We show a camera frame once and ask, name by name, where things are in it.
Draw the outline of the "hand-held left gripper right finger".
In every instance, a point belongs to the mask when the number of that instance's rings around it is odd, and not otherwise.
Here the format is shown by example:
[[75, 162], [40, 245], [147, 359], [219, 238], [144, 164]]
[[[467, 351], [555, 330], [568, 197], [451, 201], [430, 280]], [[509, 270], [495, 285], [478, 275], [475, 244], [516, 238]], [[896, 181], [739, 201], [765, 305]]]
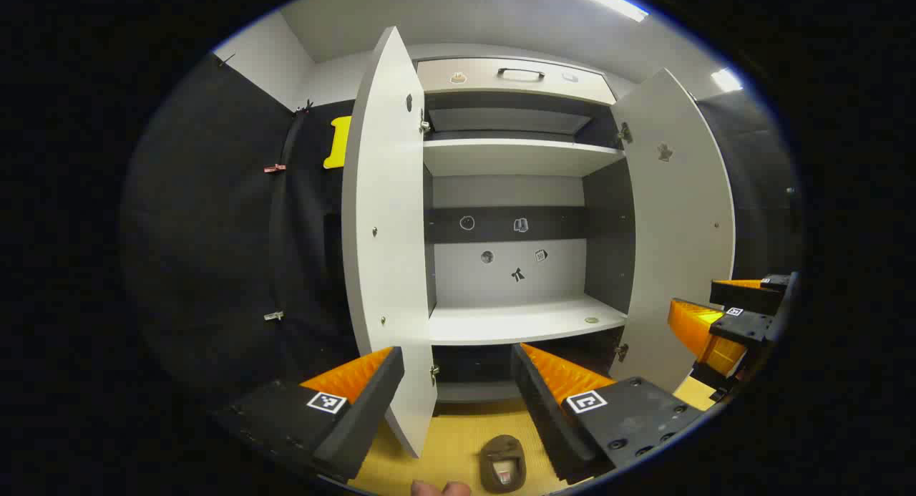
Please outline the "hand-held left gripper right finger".
[[627, 469], [668, 446], [701, 410], [641, 376], [614, 381], [524, 343], [510, 366], [559, 480]]

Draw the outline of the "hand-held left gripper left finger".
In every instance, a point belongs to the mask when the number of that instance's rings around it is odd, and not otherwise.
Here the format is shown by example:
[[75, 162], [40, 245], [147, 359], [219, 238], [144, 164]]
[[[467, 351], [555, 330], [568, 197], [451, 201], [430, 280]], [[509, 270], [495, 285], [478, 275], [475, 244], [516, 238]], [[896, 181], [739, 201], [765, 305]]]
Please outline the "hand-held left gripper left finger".
[[215, 410], [243, 444], [298, 475], [359, 473], [405, 372], [390, 346], [308, 381], [274, 379]]

